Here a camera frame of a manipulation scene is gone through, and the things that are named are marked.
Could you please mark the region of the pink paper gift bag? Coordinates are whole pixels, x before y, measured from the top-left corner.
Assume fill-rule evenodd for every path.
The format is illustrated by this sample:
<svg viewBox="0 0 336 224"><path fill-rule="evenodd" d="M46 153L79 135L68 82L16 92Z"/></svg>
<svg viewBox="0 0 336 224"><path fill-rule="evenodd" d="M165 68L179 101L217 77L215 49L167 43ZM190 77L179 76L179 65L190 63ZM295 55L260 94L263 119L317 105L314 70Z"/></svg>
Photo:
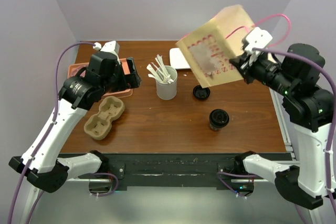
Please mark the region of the pink paper gift bag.
<svg viewBox="0 0 336 224"><path fill-rule="evenodd" d="M279 17L279 14L255 23L242 5L228 6L201 27L185 35L176 46L202 88L239 81L242 76L229 60L245 53L242 50L242 39L253 28L275 17ZM272 40L267 47L280 44L289 35L291 21L284 14L281 17L288 23L287 31L280 40Z"/></svg>

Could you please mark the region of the black coffee cup lid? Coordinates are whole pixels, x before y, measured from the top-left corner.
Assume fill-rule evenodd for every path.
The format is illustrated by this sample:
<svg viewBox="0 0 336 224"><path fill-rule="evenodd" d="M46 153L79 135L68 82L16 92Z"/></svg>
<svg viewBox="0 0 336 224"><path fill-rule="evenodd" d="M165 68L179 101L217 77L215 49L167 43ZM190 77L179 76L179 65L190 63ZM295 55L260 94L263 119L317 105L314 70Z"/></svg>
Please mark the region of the black coffee cup lid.
<svg viewBox="0 0 336 224"><path fill-rule="evenodd" d="M209 115L209 123L216 128L223 128L229 123L229 115L225 110L215 109Z"/></svg>

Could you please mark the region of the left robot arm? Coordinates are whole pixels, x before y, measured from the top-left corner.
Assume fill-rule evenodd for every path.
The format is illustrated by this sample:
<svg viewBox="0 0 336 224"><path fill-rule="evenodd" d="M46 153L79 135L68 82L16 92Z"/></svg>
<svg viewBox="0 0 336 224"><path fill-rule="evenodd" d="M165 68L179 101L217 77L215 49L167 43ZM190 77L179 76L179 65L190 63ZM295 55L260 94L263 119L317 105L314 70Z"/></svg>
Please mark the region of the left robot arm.
<svg viewBox="0 0 336 224"><path fill-rule="evenodd" d="M33 186L48 193L57 191L67 180L85 174L105 177L109 160L98 151L71 158L58 155L78 122L104 94L140 86L141 78L134 59L126 58L126 63L128 74L124 73L115 53L98 51L93 54L87 67L80 68L63 83L44 128L22 156L10 159L9 166L23 174Z"/></svg>

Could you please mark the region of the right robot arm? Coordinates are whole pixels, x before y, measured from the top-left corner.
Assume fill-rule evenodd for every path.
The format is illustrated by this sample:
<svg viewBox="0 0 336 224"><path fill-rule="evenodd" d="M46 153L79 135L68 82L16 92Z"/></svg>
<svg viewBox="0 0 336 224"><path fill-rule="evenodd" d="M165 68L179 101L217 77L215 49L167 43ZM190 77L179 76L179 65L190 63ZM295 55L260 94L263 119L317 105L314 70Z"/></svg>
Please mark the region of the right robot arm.
<svg viewBox="0 0 336 224"><path fill-rule="evenodd" d="M235 157L234 173L239 178L261 177L273 183L285 200L313 210L322 206L324 198L335 199L331 159L335 89L317 84L325 74L325 60L315 47L292 44L282 62L275 59L277 55L278 51L264 49L253 63L247 54L230 63L246 83L257 80L282 95L282 106L296 130L300 164L281 165L249 151Z"/></svg>

